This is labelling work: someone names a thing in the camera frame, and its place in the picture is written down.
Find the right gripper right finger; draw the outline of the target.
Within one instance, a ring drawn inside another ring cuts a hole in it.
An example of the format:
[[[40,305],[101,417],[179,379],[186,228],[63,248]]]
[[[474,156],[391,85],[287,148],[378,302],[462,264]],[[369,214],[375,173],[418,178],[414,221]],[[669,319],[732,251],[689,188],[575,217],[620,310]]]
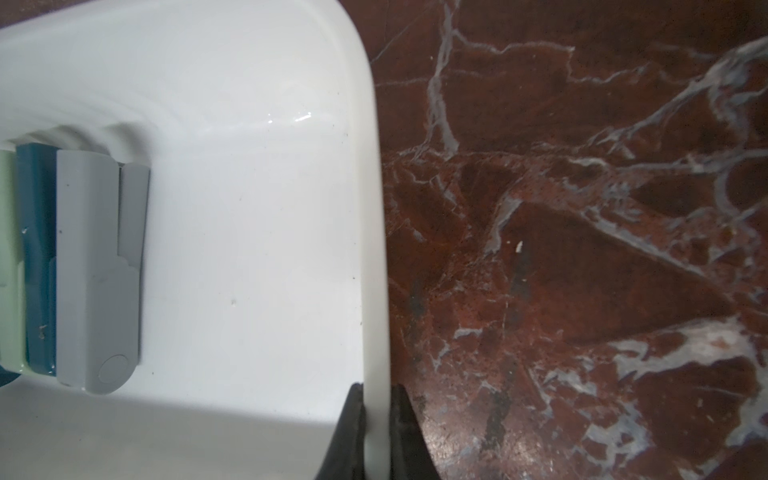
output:
[[[403,385],[392,386],[389,415],[392,480],[440,480]]]

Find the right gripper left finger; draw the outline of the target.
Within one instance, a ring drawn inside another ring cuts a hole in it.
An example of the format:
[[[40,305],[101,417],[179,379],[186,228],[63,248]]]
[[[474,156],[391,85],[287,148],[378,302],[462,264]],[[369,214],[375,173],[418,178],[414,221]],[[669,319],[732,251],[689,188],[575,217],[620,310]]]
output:
[[[364,480],[366,411],[364,387],[353,384],[347,394],[316,480]]]

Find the white rectangular storage box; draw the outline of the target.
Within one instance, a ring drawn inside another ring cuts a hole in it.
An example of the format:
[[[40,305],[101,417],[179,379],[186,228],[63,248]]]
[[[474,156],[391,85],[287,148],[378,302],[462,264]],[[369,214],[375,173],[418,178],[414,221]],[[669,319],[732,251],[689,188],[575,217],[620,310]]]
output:
[[[390,474],[379,132],[336,1],[96,1],[1,32],[1,142],[151,169],[140,362],[1,390],[5,479],[311,479],[349,387]]]

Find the grey pruning pliers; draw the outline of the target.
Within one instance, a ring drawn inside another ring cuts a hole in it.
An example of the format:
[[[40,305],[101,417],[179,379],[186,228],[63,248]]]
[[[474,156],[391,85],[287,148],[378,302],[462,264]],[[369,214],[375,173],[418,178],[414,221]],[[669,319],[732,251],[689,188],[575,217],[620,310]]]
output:
[[[150,169],[77,150],[56,166],[56,377],[107,395],[139,360]]]

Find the mint green pruning pliers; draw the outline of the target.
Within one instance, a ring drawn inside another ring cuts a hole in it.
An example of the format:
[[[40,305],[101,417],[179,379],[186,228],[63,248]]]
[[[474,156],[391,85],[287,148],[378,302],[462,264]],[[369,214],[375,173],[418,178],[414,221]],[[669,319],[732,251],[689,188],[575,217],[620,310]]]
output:
[[[1,367],[23,374],[28,370],[19,270],[23,255],[15,200],[15,154],[1,151]]]

